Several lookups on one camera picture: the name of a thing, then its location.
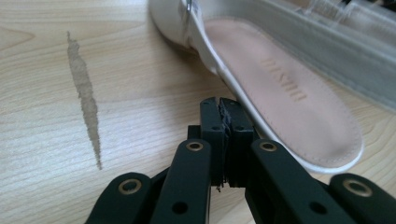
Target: worn patch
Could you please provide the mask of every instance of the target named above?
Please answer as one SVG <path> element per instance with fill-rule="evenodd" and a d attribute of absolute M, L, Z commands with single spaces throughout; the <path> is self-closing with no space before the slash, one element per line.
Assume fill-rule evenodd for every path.
<path fill-rule="evenodd" d="M 102 163 L 100 158 L 100 138 L 98 132 L 98 107 L 93 98 L 92 84 L 87 71 L 87 64 L 79 56 L 79 44 L 77 40 L 70 38 L 70 33 L 67 32 L 67 55 L 69 57 L 70 71 L 72 72 L 73 80 L 78 92 L 78 98 L 81 100 L 81 110 L 83 113 L 85 125 L 87 126 L 88 136 L 90 137 L 93 151 L 95 153 L 96 165 L 99 170 L 102 170 Z"/>

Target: screw hole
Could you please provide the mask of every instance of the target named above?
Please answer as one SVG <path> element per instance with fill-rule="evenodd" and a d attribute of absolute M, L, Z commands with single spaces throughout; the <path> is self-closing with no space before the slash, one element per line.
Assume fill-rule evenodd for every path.
<path fill-rule="evenodd" d="M 172 210 L 174 211 L 174 213 L 176 214 L 184 214 L 187 212 L 187 210 L 189 209 L 189 207 L 187 206 L 186 203 L 174 203 L 174 205 L 172 206 Z"/>
<path fill-rule="evenodd" d="M 189 149 L 189 150 L 191 150 L 191 151 L 199 151 L 199 150 L 201 150 L 202 148 L 204 148 L 204 145 L 202 145 L 202 144 L 199 143 L 199 142 L 191 142 L 191 143 L 188 143 L 188 144 L 186 145 L 186 147 L 187 147 L 187 149 Z"/>
<path fill-rule="evenodd" d="M 346 179 L 343 185 L 347 190 L 361 197 L 370 197 L 373 195 L 373 191 L 358 180 Z"/>
<path fill-rule="evenodd" d="M 245 130 L 245 128 L 243 126 L 236 126 L 235 129 L 237 131 L 244 131 Z"/>
<path fill-rule="evenodd" d="M 133 194 L 136 193 L 142 188 L 142 182 L 138 179 L 127 179 L 120 183 L 119 192 L 121 194 Z"/>
<path fill-rule="evenodd" d="M 260 144 L 260 148 L 264 149 L 265 151 L 275 151 L 277 150 L 276 145 L 268 142 L 264 142 Z"/>
<path fill-rule="evenodd" d="M 321 203 L 312 202 L 312 203 L 309 204 L 309 207 L 315 213 L 318 213 L 318 214 L 321 214 L 321 215 L 325 215 L 327 213 L 326 207 L 323 206 Z"/>

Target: black plastic part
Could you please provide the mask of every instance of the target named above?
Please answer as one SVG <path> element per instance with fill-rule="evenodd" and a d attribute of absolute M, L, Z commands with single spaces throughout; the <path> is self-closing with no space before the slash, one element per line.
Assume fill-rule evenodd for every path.
<path fill-rule="evenodd" d="M 238 102 L 220 98 L 219 111 L 230 135 L 224 173 L 230 187 L 244 188 L 248 181 L 248 151 L 258 135 Z"/>
<path fill-rule="evenodd" d="M 257 223 L 355 223 L 279 143 L 257 140 L 249 157 L 246 197 Z"/>
<path fill-rule="evenodd" d="M 137 180 L 141 187 L 135 193 L 123 194 L 120 184 Z M 115 178 L 103 191 L 86 223 L 144 223 L 151 180 L 146 175 L 129 173 Z"/>
<path fill-rule="evenodd" d="M 218 110 L 216 98 L 208 98 L 200 103 L 201 139 L 212 147 L 211 185 L 221 186 L 224 183 L 225 141 L 223 123 Z"/>
<path fill-rule="evenodd" d="M 150 223 L 207 223 L 209 193 L 210 145 L 201 139 L 182 142 L 163 182 Z"/>
<path fill-rule="evenodd" d="M 329 192 L 358 223 L 396 223 L 396 200 L 364 177 L 335 175 Z"/>

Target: wood grain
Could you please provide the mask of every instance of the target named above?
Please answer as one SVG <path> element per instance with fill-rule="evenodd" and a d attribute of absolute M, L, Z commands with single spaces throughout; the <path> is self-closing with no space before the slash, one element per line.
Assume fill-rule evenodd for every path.
<path fill-rule="evenodd" d="M 169 166 L 198 104 L 233 98 L 199 58 L 168 46 L 146 0 L 0 1 L 0 222 L 83 223 L 118 175 Z M 79 43 L 98 107 L 96 167 L 67 55 Z M 366 145 L 351 173 L 396 196 L 396 116 L 328 81 Z M 328 181 L 327 175 L 314 175 Z M 212 190 L 211 223 L 254 223 L 242 189 Z"/>

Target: insole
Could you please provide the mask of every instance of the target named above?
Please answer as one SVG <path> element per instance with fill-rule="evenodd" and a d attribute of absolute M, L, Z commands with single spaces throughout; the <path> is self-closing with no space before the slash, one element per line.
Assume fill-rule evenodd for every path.
<path fill-rule="evenodd" d="M 316 74 L 247 21 L 210 20 L 205 31 L 267 128 L 295 155 L 319 167 L 357 160 L 358 124 Z"/>

